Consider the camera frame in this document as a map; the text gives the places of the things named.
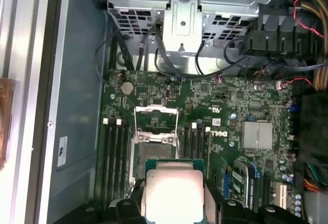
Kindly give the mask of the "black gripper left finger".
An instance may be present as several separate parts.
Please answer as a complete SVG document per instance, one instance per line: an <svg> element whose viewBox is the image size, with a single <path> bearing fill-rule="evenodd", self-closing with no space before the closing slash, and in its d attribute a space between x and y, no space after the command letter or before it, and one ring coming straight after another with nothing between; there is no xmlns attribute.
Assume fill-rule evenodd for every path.
<svg viewBox="0 0 328 224"><path fill-rule="evenodd" d="M76 217L75 223L147 223L141 214L141 200L146 181L138 179L129 198L117 199L112 206L90 217Z"/></svg>

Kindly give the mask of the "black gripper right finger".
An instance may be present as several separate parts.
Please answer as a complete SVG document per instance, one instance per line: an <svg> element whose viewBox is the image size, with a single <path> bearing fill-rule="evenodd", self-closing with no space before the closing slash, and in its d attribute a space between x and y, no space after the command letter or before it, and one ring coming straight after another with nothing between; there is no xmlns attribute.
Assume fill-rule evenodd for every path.
<svg viewBox="0 0 328 224"><path fill-rule="evenodd" d="M285 223L283 214L272 205L252 211L235 199L225 200L211 179L204 180L205 223Z"/></svg>

